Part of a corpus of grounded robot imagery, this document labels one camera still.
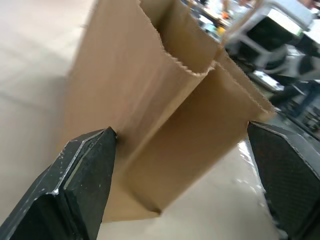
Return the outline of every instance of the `kraft paper bag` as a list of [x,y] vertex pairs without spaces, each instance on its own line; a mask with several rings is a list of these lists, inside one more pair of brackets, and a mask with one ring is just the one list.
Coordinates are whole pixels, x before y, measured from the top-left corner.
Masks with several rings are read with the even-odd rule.
[[100,0],[70,73],[57,150],[117,133],[103,221],[153,218],[272,105],[180,0]]

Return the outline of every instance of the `brown paper bag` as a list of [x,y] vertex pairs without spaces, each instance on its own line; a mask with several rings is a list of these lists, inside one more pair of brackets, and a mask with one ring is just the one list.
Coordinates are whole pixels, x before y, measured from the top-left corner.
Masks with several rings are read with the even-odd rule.
[[180,0],[100,0],[70,74],[58,150],[111,126],[104,221],[152,218],[272,111]]

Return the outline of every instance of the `paper bag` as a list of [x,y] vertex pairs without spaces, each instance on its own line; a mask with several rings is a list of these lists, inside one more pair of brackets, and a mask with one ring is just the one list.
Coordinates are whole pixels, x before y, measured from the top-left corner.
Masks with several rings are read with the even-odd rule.
[[104,221],[156,217],[271,104],[180,0],[100,0],[68,83],[61,142],[111,126]]

